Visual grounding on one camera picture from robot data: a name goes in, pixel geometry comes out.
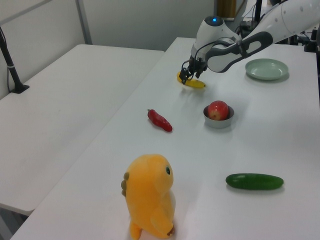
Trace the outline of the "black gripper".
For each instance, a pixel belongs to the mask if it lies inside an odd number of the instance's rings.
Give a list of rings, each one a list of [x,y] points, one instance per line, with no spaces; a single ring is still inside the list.
[[[189,58],[188,68],[182,67],[180,71],[180,80],[182,84],[186,84],[189,80],[189,77],[195,74],[196,78],[199,78],[200,75],[206,71],[208,68],[206,61],[202,58],[200,60],[195,59],[192,55]]]

